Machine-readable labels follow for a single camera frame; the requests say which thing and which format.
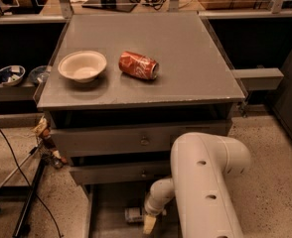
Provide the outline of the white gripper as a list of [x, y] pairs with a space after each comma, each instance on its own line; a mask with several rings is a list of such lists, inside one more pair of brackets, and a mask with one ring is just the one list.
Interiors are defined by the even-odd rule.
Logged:
[[144, 200], [144, 208], [147, 214], [144, 216], [143, 233], [149, 235], [155, 227], [157, 220], [155, 216], [164, 211], [165, 203], [151, 195], [147, 195]]

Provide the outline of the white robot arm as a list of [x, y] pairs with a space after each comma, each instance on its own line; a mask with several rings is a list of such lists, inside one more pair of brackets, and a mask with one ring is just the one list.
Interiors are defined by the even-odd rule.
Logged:
[[144, 201], [143, 232], [172, 199], [183, 238], [243, 238], [224, 178], [249, 169], [250, 152], [240, 141], [205, 133], [186, 133], [171, 149], [171, 175], [155, 181]]

